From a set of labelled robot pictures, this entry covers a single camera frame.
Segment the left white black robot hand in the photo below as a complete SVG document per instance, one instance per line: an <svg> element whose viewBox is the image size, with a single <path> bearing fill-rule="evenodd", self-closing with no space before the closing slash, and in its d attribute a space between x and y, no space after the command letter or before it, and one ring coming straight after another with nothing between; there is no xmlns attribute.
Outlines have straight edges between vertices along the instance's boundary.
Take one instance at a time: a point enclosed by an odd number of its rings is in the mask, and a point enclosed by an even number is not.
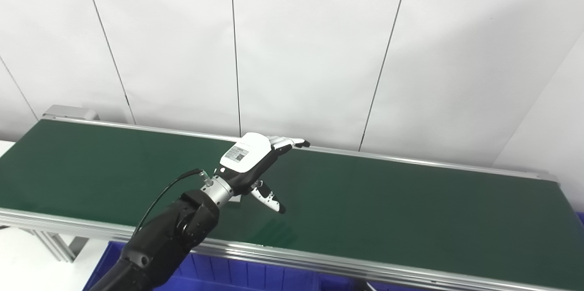
<svg viewBox="0 0 584 291"><path fill-rule="evenodd" d="M284 214L286 208L261 180L261 175L292 148L309 146L309 141L305 139L248 132L221 156L211 185L203 191L218 207L224 206L233 197L252 195L271 210Z"/></svg>

